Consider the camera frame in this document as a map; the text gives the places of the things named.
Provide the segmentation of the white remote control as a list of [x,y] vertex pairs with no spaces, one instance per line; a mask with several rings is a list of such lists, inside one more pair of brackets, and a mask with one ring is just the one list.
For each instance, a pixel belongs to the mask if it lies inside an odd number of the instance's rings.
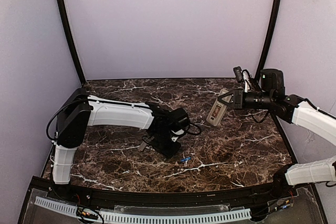
[[218,126],[227,110],[227,106],[215,99],[215,102],[207,116],[207,122],[212,126]]

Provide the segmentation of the grey battery cover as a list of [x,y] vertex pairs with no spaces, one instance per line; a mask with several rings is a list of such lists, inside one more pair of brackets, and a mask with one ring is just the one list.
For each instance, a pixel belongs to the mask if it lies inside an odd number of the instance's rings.
[[146,148],[146,146],[147,146],[147,143],[143,141],[143,142],[140,144],[138,150],[139,150],[140,152],[143,152],[144,149]]

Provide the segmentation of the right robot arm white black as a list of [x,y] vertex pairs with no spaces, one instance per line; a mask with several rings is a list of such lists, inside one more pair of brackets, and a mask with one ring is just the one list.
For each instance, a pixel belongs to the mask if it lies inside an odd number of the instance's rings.
[[[263,69],[260,74],[259,91],[233,89],[219,95],[218,102],[232,109],[266,110],[335,144],[335,116],[322,111],[307,98],[286,95],[282,71]],[[286,165],[274,174],[273,180],[279,186],[322,182],[335,186],[335,157]]]

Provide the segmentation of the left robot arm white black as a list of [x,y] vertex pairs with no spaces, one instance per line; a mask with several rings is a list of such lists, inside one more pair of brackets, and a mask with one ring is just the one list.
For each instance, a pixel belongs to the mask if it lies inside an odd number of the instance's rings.
[[142,146],[151,146],[166,158],[181,147],[179,139],[188,133],[191,122],[183,108],[172,111],[155,103],[130,103],[102,99],[77,89],[51,119],[56,123],[48,138],[55,146],[52,180],[57,185],[70,182],[75,152],[89,126],[126,126],[145,130]]

